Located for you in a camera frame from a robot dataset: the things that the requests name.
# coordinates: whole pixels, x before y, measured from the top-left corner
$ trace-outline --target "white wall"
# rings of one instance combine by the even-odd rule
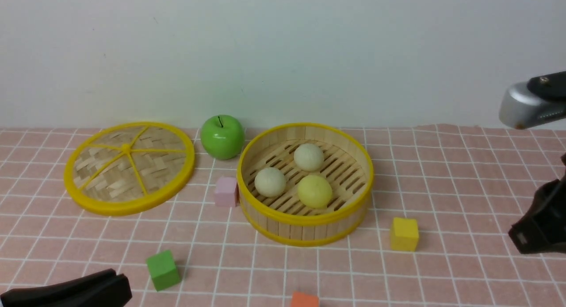
[[[503,127],[508,85],[566,70],[564,5],[0,0],[0,126]]]

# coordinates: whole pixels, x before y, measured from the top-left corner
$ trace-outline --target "yellow block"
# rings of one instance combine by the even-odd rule
[[[419,243],[419,227],[415,219],[393,218],[390,229],[392,250],[415,251]]]

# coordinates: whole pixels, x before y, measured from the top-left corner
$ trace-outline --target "yellow spoke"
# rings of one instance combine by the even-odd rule
[[[138,182],[141,186],[141,190],[143,191],[144,196],[147,196],[147,190],[145,189],[145,185],[143,184],[142,177],[140,176],[140,172],[136,168],[136,164],[134,163],[134,160],[133,160],[131,154],[128,153],[126,155],[128,156],[128,159],[130,160],[130,163],[132,164],[132,167],[134,168],[134,173],[136,174],[136,178],[138,179]]]
[[[132,152],[170,152],[170,153],[186,153],[185,150],[170,150],[170,149],[132,149]]]
[[[111,149],[111,150],[121,150],[119,146],[108,146],[107,144],[89,144],[93,148],[104,148],[104,149]]]
[[[88,180],[87,182],[85,182],[82,186],[80,186],[79,190],[82,190],[85,188],[85,186],[87,186],[89,183],[92,182],[92,180],[94,180],[102,171],[104,171],[106,168],[108,168],[109,165],[113,164],[114,162],[116,162],[116,160],[118,160],[119,158],[121,158],[124,155],[123,152],[119,153],[117,156],[115,156],[114,158],[112,158],[112,160],[109,160],[106,164],[103,165],[102,168],[100,168],[97,172],[95,172],[95,174],[93,174]]]
[[[148,130],[148,129],[149,129],[149,126],[145,126],[145,127],[139,132],[139,134],[137,134],[137,135],[135,136],[135,138],[134,138],[134,139],[132,140],[132,142],[130,143],[130,146],[133,146],[134,143],[136,143],[136,141],[140,138],[140,136],[142,136],[143,133],[144,133],[146,130]]]

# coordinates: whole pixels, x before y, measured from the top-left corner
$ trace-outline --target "grid pattern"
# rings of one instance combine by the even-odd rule
[[[565,256],[520,255],[507,236],[536,187],[564,173],[566,131],[344,129],[373,159],[373,204],[348,238],[305,249],[214,206],[214,183],[237,161],[203,153],[196,129],[197,169],[174,199],[122,218],[83,211],[63,168],[97,131],[0,128],[0,293],[114,268],[130,279],[129,307],[287,307],[293,291],[323,307],[566,305]],[[418,220],[416,253],[389,250],[395,216]],[[167,249],[184,280],[156,293],[145,259]]]

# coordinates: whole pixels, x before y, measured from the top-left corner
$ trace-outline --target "bamboo steamer lid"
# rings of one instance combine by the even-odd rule
[[[163,123],[122,124],[85,141],[69,158],[64,181],[85,210],[123,216],[149,210],[188,182],[195,163],[190,138]]]

